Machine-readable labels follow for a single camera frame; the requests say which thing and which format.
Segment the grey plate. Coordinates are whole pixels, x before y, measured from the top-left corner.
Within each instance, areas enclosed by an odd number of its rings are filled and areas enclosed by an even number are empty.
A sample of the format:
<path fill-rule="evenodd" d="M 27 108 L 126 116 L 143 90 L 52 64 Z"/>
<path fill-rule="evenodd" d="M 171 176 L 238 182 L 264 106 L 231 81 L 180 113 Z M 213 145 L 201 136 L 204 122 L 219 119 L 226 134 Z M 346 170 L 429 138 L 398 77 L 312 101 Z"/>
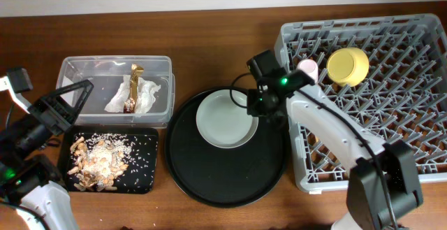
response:
<path fill-rule="evenodd" d="M 258 118 L 247 114 L 247 95 L 232 89 L 207 95 L 196 112 L 196 125 L 205 141 L 221 149 L 238 148 L 254 136 Z"/>

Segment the pink cup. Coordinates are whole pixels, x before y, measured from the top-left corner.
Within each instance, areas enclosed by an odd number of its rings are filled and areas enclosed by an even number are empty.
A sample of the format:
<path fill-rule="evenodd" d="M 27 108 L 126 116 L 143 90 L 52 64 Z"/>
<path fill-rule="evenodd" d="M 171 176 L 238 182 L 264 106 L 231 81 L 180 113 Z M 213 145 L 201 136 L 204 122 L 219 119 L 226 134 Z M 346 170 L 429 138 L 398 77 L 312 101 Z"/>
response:
<path fill-rule="evenodd" d="M 305 72 L 314 82 L 318 83 L 318 64 L 313 59 L 303 59 L 298 65 L 297 69 Z"/>

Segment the white napkin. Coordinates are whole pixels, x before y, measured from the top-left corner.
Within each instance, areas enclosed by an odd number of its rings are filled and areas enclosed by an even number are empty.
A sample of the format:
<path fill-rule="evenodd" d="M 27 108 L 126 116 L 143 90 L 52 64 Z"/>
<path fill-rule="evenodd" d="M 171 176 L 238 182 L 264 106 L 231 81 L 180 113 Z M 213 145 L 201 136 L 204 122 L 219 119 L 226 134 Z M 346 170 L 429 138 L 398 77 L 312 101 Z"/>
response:
<path fill-rule="evenodd" d="M 156 102 L 155 94 L 161 89 L 160 85 L 150 80 L 138 78 L 138 98 L 135 107 L 135 113 L 148 113 Z M 120 84 L 117 93 L 112 97 L 104 110 L 109 113 L 122 113 L 124 103 L 130 94 L 130 75 L 123 76 L 123 82 Z"/>

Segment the yellow bowl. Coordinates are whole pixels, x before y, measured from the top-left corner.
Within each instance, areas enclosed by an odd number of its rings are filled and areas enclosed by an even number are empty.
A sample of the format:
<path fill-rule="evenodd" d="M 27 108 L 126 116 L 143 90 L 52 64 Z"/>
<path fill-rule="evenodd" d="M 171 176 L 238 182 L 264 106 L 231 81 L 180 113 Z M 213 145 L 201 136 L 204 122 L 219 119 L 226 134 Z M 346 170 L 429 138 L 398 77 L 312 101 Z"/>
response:
<path fill-rule="evenodd" d="M 355 87 L 367 77 L 369 59 L 359 48 L 342 48 L 329 56 L 326 68 L 331 81 Z"/>

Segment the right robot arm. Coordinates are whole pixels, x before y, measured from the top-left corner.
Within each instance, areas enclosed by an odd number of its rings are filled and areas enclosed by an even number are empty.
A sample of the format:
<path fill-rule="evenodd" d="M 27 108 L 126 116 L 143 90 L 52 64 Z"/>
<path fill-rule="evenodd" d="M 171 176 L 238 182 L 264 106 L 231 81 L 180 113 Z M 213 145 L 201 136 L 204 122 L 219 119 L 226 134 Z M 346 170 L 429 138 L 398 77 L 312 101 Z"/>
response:
<path fill-rule="evenodd" d="M 290 120 L 319 138 L 348 173 L 348 211 L 332 229 L 401 229 L 398 219 L 423 204 L 407 143 L 387 143 L 354 122 L 313 80 L 262 77 L 256 84 L 249 90 L 249 111 L 285 108 Z"/>

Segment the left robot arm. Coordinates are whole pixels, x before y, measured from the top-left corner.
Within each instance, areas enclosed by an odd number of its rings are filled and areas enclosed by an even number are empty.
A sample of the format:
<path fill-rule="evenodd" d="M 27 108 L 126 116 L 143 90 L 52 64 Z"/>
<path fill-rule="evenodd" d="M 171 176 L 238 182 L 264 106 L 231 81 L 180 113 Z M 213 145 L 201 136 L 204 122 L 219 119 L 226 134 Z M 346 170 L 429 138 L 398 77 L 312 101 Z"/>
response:
<path fill-rule="evenodd" d="M 26 115 L 1 132 L 1 204 L 15 209 L 29 229 L 77 229 L 71 198 L 59 169 L 44 155 L 33 155 L 53 136 L 71 130 L 94 86 L 89 80 L 56 89 L 29 103 L 27 82 L 1 78 Z"/>

